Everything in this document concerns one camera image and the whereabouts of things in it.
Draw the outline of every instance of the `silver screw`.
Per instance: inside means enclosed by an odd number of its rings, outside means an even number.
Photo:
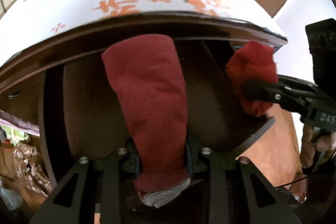
[[[88,157],[81,157],[79,159],[80,164],[87,164],[89,161],[90,161],[90,159]]]
[[[126,155],[127,149],[125,147],[118,148],[118,155]]]
[[[250,159],[248,157],[240,157],[239,162],[241,164],[248,164],[250,162]]]
[[[203,147],[201,152],[203,155],[210,155],[212,153],[212,150],[209,147]]]

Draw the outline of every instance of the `red rolled sock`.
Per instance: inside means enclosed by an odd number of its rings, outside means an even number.
[[[241,85],[248,79],[278,82],[277,67],[273,61],[274,50],[257,41],[249,41],[237,50],[226,64],[232,87],[247,114],[259,117],[266,114],[272,103],[249,101],[241,94]]]
[[[140,35],[110,46],[102,60],[140,155],[137,189],[154,192],[187,179],[186,90],[173,40]]]

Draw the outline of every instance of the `human hand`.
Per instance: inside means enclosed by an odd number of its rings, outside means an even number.
[[[315,150],[325,152],[324,161],[326,162],[334,153],[336,149],[336,132],[327,136],[321,136],[316,143],[311,143],[314,136],[314,130],[311,126],[305,125],[303,127],[302,146],[300,160],[302,168],[308,168],[313,164]]]

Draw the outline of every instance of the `screw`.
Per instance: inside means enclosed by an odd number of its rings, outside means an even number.
[[[248,157],[240,157],[239,162],[241,164],[248,164],[250,162],[250,159]]]
[[[90,161],[90,159],[88,157],[81,157],[79,159],[80,164],[87,164],[89,161]]]
[[[203,155],[210,155],[212,153],[212,150],[209,147],[203,147],[201,151]]]
[[[126,155],[127,154],[127,149],[125,147],[121,147],[118,149],[118,155]]]

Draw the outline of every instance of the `brown patterned cloth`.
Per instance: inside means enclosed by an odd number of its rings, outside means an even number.
[[[27,188],[36,193],[48,196],[52,191],[49,179],[41,168],[42,156],[36,147],[24,143],[19,143],[15,147],[14,167],[19,178],[24,177],[27,181]]]

